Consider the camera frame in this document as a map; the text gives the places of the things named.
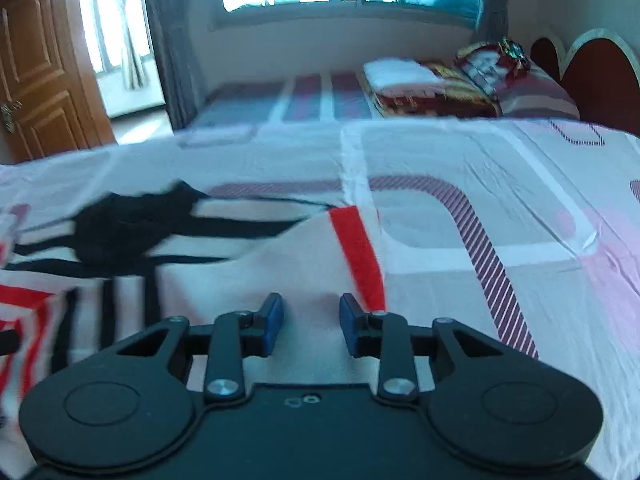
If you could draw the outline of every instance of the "window frame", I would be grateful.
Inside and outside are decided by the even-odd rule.
[[[117,73],[122,70],[122,64],[119,66],[113,66],[111,64],[111,60],[109,59],[109,54],[107,52],[107,45],[104,41],[104,31],[102,30],[102,19],[100,17],[100,11],[98,10],[98,0],[90,0],[91,1],[91,15],[94,20],[94,29],[95,35],[98,40],[98,50],[100,53],[100,60],[102,61],[102,70],[100,72],[95,72],[96,77],[106,76],[109,74]],[[151,31],[149,29],[149,18],[146,13],[146,2],[142,0],[142,13],[145,19],[145,28],[146,28],[146,40],[149,44],[149,54],[146,56],[141,56],[140,59],[142,62],[154,58],[154,48],[153,43],[151,42]]]
[[[367,0],[295,2],[245,7],[228,12],[223,0],[214,0],[214,28],[245,27],[305,18],[385,18],[434,25],[457,25],[473,30],[476,20],[418,5]]]

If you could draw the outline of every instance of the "headboard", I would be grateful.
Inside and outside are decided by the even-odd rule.
[[[565,52],[549,32],[533,43],[531,59],[574,99],[583,121],[640,136],[640,60],[617,34],[595,28]]]

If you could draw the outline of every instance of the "wooden door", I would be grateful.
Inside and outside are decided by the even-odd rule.
[[[14,122],[5,114],[0,132],[16,162],[114,142],[78,0],[0,0],[0,78]]]

